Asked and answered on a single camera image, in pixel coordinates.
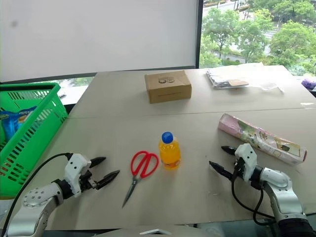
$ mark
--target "orange juice bottle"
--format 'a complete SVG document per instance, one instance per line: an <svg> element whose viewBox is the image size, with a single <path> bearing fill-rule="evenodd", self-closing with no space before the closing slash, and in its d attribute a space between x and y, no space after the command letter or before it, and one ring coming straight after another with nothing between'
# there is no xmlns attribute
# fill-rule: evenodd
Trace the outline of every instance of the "orange juice bottle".
<svg viewBox="0 0 316 237"><path fill-rule="evenodd" d="M159 142L160 158L166 169L177 169L181 160L178 140L171 132L164 132Z"/></svg>

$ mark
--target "brown cardboard box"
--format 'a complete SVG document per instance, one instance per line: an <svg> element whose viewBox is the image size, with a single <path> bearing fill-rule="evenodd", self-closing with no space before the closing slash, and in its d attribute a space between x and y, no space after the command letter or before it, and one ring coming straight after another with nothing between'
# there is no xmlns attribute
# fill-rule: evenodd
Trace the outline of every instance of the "brown cardboard box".
<svg viewBox="0 0 316 237"><path fill-rule="evenodd" d="M149 102L190 99L192 86L184 71L145 75Z"/></svg>

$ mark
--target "scissor handle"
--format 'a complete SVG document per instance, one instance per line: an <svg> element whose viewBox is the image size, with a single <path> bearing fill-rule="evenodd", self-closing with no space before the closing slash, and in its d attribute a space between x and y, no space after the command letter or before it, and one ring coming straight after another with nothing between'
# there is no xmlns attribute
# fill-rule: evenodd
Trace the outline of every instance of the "scissor handle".
<svg viewBox="0 0 316 237"><path fill-rule="evenodd" d="M134 164L134 162L135 162L135 159L136 159L140 154L145 154L145 156L142 158L142 160L141 160L140 163L138 164L136 170L133 170L133 164ZM155 164L154 168L153 168L149 173L146 174L146 171L147 171L149 162L150 162L150 160L152 159L152 157L154 157L154 158L156 159L156 164ZM146 163L145 163L145 167L144 167L144 169L142 170L142 173L140 174L140 177L141 177L142 179L148 177L149 175L151 175L151 174L157 169L158 164L159 164L159 159L158 159L157 155L154 154L154 153L149 153L149 152L146 152L146 151L137 152L137 153L134 155L134 157L133 157L133 159L132 159L132 162L131 162L131 164L130 164L130 170L132 171L132 175L133 175L133 176L136 176L136 175L139 173L139 170L140 170L140 168L143 166L144 162L146 162Z"/></svg>

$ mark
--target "blue bottle cap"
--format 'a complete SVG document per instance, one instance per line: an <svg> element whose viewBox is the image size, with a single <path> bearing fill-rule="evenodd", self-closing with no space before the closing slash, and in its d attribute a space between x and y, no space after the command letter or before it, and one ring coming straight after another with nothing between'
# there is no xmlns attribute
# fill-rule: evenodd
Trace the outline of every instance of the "blue bottle cap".
<svg viewBox="0 0 316 237"><path fill-rule="evenodd" d="M165 143L165 144L169 144L173 141L173 135L171 132L164 132L161 136L162 138L162 141Z"/></svg>

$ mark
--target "blue package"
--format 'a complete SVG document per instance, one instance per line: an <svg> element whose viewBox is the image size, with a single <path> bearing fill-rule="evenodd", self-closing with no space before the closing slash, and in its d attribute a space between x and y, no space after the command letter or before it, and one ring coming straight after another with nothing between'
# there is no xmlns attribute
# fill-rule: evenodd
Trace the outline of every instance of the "blue package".
<svg viewBox="0 0 316 237"><path fill-rule="evenodd" d="M21 110L17 113L10 111L0 111L1 124L5 134L5 140L8 142L16 131L23 125L28 115L34 111L36 106Z"/></svg>

